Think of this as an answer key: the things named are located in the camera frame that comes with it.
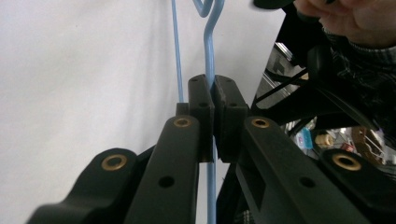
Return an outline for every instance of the hole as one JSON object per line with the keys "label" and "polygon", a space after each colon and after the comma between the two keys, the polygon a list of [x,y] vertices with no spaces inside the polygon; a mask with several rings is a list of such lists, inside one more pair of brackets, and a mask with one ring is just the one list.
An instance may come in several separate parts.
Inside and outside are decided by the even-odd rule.
{"label": "hole", "polygon": [[107,161],[107,165],[109,166],[117,166],[121,163],[121,158],[112,158]]}
{"label": "hole", "polygon": [[349,166],[354,164],[353,161],[348,158],[340,158],[339,161],[341,163],[343,163],[345,165],[349,165]]}
{"label": "hole", "polygon": [[266,125],[267,122],[265,122],[264,120],[256,120],[256,124],[257,125]]}
{"label": "hole", "polygon": [[309,189],[312,189],[316,185],[315,182],[311,178],[308,178],[308,177],[301,177],[300,183],[304,187],[309,188]]}
{"label": "hole", "polygon": [[185,128],[191,125],[191,121],[189,119],[176,119],[174,124],[179,128]]}
{"label": "hole", "polygon": [[161,188],[167,189],[175,184],[175,179],[172,176],[164,176],[158,181]]}
{"label": "hole", "polygon": [[258,128],[268,128],[270,126],[265,119],[254,119],[251,123]]}
{"label": "hole", "polygon": [[126,157],[121,154],[111,155],[102,161],[102,168],[106,171],[116,171],[126,164]]}

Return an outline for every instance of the blue wire hook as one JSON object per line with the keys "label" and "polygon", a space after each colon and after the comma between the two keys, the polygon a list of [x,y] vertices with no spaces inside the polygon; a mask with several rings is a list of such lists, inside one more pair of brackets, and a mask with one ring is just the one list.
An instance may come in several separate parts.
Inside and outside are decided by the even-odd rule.
{"label": "blue wire hook", "polygon": [[[213,5],[213,0],[192,0],[197,8],[198,14],[201,17],[206,17]],[[224,7],[224,0],[215,0],[215,5],[210,13],[204,32],[205,45],[205,74],[209,89],[212,88],[215,82],[215,53],[213,50],[213,30],[219,20],[219,16]],[[213,158],[214,162],[207,164],[207,223],[216,224],[216,145],[213,141]]]}
{"label": "blue wire hook", "polygon": [[[197,11],[201,17],[206,17],[213,5],[213,0],[205,0],[204,3],[201,0],[192,0],[197,8]],[[210,13],[209,20],[207,21],[205,32],[204,32],[204,45],[205,45],[205,73],[207,82],[209,83],[209,89],[215,81],[215,53],[213,50],[213,30],[215,29],[216,23],[219,20],[219,16],[224,7],[224,0],[215,0],[215,5]]]}

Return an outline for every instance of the brass insert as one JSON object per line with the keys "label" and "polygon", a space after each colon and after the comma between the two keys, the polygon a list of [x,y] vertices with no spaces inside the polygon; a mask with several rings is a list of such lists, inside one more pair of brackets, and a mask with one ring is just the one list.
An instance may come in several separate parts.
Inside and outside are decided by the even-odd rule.
{"label": "brass insert", "polygon": [[102,161],[102,168],[106,171],[116,171],[122,168],[126,164],[126,157],[121,154],[115,154],[106,157]]}
{"label": "brass insert", "polygon": [[270,123],[265,119],[253,119],[251,124],[258,128],[268,128],[270,126]]}
{"label": "brass insert", "polygon": [[339,167],[349,171],[359,171],[361,169],[361,164],[357,160],[345,154],[335,154],[332,156],[332,160]]}
{"label": "brass insert", "polygon": [[191,121],[189,119],[176,119],[174,121],[175,126],[178,128],[186,128],[191,125]]}

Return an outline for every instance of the white wall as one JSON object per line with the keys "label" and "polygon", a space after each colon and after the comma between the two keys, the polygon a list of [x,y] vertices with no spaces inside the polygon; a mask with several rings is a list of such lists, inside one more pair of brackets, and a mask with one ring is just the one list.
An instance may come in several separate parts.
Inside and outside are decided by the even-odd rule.
{"label": "white wall", "polygon": [[[187,87],[205,71],[205,20],[189,0],[177,13]],[[283,17],[248,0],[225,3],[216,72],[249,103]],[[96,154],[154,145],[175,113],[174,54],[170,0],[1,1],[0,223],[61,201]],[[204,187],[198,207],[205,223]]]}

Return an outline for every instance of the cable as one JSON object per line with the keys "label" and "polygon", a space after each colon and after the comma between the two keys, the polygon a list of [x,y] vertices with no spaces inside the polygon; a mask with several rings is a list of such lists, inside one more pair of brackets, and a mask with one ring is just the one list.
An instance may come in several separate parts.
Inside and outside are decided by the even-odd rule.
{"label": "cable", "polygon": [[178,100],[180,103],[184,103],[183,97],[183,79],[181,76],[181,64],[180,64],[180,45],[178,43],[178,30],[177,30],[177,12],[176,2],[172,0],[172,16],[174,25],[174,39],[175,39],[175,54],[176,54],[176,68],[177,68],[177,88],[178,88]]}
{"label": "cable", "polygon": [[[192,0],[201,17],[206,17],[212,7],[213,0],[205,0],[202,4],[201,0]],[[204,31],[205,45],[205,74],[209,89],[215,82],[215,53],[213,50],[213,30],[219,20],[219,16],[224,7],[224,0],[215,0],[209,20],[206,23]],[[207,164],[207,223],[216,224],[216,144],[213,140],[213,158],[214,162]]]}
{"label": "cable", "polygon": [[[203,4],[201,0],[192,0],[197,8],[198,13],[201,17],[208,15],[208,10],[212,5],[213,0],[206,0]],[[209,89],[215,81],[215,53],[213,50],[213,30],[215,29],[216,23],[219,20],[221,11],[224,7],[224,0],[215,0],[215,4],[212,7],[209,20],[207,21],[205,32],[204,32],[204,46],[205,46],[205,74],[209,84]]]}

